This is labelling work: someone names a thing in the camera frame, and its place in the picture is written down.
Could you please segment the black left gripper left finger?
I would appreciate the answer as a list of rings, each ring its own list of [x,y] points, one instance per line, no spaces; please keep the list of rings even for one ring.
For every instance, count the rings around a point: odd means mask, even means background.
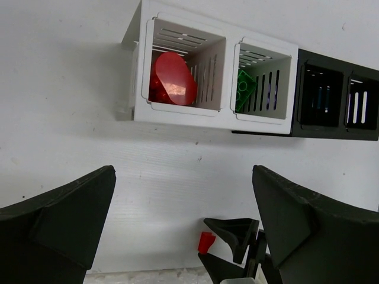
[[[107,165],[1,208],[1,283],[83,283],[115,183]]]

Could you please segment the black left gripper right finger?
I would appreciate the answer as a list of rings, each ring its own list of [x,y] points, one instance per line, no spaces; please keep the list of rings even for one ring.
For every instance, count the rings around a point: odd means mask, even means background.
[[[378,213],[255,165],[252,185],[283,283],[378,283]]]

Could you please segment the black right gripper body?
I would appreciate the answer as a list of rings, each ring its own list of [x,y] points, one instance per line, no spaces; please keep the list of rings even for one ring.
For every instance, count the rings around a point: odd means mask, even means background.
[[[260,268],[266,280],[281,280],[280,272],[274,267],[271,255],[266,252],[267,247],[264,231],[258,230],[249,245],[245,265],[246,277],[256,278],[258,266],[261,265]]]

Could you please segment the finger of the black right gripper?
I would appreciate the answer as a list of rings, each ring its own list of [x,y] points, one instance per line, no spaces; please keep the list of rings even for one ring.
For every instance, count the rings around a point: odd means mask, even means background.
[[[229,245],[233,262],[242,264],[247,247],[255,241],[258,232],[258,220],[251,218],[228,220],[205,218],[204,223]]]
[[[247,271],[244,268],[223,260],[210,253],[198,253],[198,257],[208,272],[213,283],[219,284],[223,280],[227,279],[240,279],[249,277]]]

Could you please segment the small red lego piece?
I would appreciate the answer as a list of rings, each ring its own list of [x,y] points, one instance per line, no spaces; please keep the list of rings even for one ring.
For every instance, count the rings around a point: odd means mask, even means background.
[[[198,243],[198,252],[200,254],[207,254],[215,240],[216,236],[212,232],[203,231]]]

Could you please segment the green lego brick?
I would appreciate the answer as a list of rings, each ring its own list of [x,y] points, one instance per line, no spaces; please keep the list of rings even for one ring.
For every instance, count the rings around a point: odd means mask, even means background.
[[[240,69],[237,76],[236,103],[235,111],[241,112],[244,104],[253,94],[257,86],[257,82],[244,70]]]

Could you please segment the red rounded lego piece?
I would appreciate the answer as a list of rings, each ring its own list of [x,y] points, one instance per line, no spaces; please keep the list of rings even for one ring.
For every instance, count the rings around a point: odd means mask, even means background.
[[[189,106],[197,96],[197,84],[184,59],[174,52],[163,53],[152,64],[150,77],[156,75],[172,105]]]

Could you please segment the red rectangular lego brick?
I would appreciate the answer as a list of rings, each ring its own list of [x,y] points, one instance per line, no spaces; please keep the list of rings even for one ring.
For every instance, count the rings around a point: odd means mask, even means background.
[[[159,102],[164,104],[172,103],[167,91],[165,90],[161,81],[156,75],[152,75],[150,77],[149,100],[152,102]]]

